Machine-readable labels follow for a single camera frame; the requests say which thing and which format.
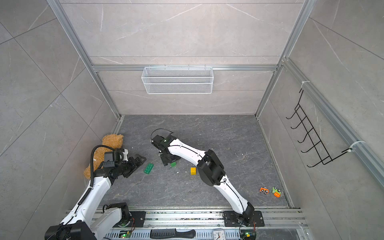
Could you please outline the long green lego brick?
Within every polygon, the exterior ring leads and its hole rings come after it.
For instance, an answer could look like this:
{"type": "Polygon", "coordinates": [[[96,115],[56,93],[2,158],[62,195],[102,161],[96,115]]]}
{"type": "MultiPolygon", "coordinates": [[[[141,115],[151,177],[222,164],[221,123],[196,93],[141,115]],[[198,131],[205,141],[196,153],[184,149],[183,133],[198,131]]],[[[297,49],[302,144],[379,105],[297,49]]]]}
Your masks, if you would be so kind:
{"type": "Polygon", "coordinates": [[[152,163],[149,163],[146,168],[144,169],[144,173],[149,175],[151,173],[151,171],[153,170],[154,168],[154,164],[152,163]]]}

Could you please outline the yellow lego brick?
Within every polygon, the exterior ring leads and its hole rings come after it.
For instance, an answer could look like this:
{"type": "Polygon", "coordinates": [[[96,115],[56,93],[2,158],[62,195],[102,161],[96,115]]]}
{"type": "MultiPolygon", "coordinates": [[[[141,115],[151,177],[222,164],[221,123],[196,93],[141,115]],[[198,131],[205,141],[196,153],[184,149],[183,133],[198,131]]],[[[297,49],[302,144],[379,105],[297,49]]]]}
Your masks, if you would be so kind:
{"type": "Polygon", "coordinates": [[[197,168],[196,167],[191,167],[191,175],[196,175],[197,174],[197,168]]]}

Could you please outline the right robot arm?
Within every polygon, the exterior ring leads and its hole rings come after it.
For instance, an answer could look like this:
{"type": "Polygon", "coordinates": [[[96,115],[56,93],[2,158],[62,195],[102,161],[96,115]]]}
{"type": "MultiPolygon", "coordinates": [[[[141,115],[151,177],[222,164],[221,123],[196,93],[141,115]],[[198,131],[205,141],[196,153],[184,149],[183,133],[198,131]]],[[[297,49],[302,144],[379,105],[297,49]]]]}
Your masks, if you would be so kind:
{"type": "Polygon", "coordinates": [[[208,186],[216,188],[230,203],[237,222],[244,226],[252,223],[254,206],[232,185],[224,165],[213,150],[195,149],[172,135],[165,138],[156,135],[151,139],[151,143],[159,150],[159,156],[164,166],[179,159],[192,163],[197,168],[202,181],[208,186]]]}

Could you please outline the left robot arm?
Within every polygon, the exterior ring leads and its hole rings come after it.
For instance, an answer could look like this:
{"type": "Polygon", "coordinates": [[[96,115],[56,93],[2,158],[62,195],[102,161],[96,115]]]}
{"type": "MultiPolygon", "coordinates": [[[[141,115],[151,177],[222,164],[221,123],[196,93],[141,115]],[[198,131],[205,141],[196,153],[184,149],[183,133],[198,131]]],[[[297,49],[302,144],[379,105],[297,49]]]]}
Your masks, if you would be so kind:
{"type": "Polygon", "coordinates": [[[48,228],[45,240],[101,240],[115,226],[126,227],[134,218],[126,203],[109,204],[102,216],[92,221],[101,200],[119,176],[129,177],[147,159],[140,155],[129,157],[113,168],[99,169],[100,176],[94,177],[88,189],[70,213],[58,225],[48,228]]]}

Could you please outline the brown teddy bear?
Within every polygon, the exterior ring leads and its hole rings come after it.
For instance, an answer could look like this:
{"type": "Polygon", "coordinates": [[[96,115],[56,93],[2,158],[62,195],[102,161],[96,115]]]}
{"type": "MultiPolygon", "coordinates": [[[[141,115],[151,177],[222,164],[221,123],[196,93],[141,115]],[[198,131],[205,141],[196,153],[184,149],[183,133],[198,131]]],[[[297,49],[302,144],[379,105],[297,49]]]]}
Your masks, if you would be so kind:
{"type": "MultiPolygon", "coordinates": [[[[123,146],[123,135],[111,134],[103,137],[102,145],[109,146],[113,149],[119,149],[123,146]]],[[[111,152],[112,150],[107,148],[97,148],[93,155],[93,164],[94,170],[96,170],[101,163],[104,161],[104,155],[106,152],[111,152]]],[[[90,166],[88,166],[84,171],[84,177],[89,180],[91,178],[90,166]]]]}

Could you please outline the green orange toy car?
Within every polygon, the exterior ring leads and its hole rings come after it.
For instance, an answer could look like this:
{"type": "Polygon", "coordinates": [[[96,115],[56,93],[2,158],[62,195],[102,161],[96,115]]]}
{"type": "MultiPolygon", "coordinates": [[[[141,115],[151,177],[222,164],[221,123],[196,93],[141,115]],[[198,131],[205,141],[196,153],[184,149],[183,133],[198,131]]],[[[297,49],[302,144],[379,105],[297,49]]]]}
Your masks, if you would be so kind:
{"type": "Polygon", "coordinates": [[[282,195],[282,191],[276,187],[272,187],[271,192],[276,198],[280,198],[282,195]]]}

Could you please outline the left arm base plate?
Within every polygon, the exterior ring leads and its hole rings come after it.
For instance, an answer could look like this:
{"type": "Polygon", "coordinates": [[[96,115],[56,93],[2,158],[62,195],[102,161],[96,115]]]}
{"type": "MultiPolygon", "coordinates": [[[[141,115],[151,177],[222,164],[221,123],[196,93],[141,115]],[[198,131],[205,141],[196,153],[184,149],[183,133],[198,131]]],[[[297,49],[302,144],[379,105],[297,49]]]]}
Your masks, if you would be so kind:
{"type": "Polygon", "coordinates": [[[131,212],[131,218],[129,220],[123,220],[115,224],[114,228],[131,228],[134,226],[135,228],[142,228],[144,226],[144,222],[146,220],[146,211],[133,211],[131,212]]]}

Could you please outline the aluminium mounting rail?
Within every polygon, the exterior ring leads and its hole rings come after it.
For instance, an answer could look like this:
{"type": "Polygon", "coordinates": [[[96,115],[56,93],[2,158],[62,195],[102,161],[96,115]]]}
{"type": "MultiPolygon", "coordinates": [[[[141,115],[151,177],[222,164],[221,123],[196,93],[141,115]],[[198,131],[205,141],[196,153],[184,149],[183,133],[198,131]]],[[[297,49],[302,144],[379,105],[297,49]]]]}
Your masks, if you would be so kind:
{"type": "Polygon", "coordinates": [[[161,209],[132,207],[130,212],[146,211],[146,220],[141,229],[299,229],[308,230],[309,226],[300,209],[264,208],[256,209],[262,212],[264,227],[225,227],[223,212],[226,209],[161,209]]]}

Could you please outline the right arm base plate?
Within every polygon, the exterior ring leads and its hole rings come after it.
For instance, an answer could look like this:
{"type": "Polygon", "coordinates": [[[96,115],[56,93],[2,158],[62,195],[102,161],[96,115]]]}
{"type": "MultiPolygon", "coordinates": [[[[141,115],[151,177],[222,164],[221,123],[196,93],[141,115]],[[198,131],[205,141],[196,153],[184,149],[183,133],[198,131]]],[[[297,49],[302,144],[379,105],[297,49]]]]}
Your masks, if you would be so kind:
{"type": "Polygon", "coordinates": [[[242,215],[234,211],[224,211],[223,218],[225,227],[264,227],[264,217],[262,212],[253,211],[249,218],[244,218],[242,215]]]}

